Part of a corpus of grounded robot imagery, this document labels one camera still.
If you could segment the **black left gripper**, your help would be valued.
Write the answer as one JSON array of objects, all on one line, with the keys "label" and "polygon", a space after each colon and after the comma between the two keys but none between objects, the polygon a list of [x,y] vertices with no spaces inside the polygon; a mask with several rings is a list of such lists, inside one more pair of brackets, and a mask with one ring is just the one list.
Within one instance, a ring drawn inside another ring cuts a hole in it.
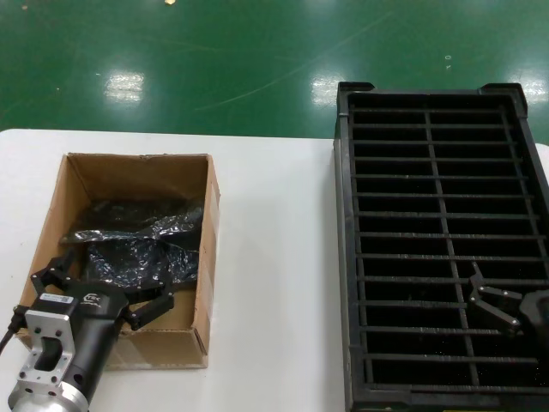
[{"label": "black left gripper", "polygon": [[[65,383],[86,399],[96,392],[111,351],[125,321],[139,330],[174,307],[170,280],[126,288],[124,291],[99,282],[80,282],[69,275],[75,251],[53,257],[31,275],[37,298],[29,309],[29,331],[34,340],[45,344],[37,368],[51,372],[63,361],[62,372],[52,384]],[[61,294],[48,294],[55,286]]]}]

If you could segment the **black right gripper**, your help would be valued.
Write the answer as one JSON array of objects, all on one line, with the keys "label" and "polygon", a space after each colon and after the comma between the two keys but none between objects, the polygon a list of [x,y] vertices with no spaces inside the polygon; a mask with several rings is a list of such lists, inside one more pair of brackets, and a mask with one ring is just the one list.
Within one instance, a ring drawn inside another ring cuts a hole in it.
[{"label": "black right gripper", "polygon": [[472,262],[468,312],[486,328],[514,337],[521,330],[536,342],[548,341],[548,291],[525,294],[487,286],[479,265]]}]

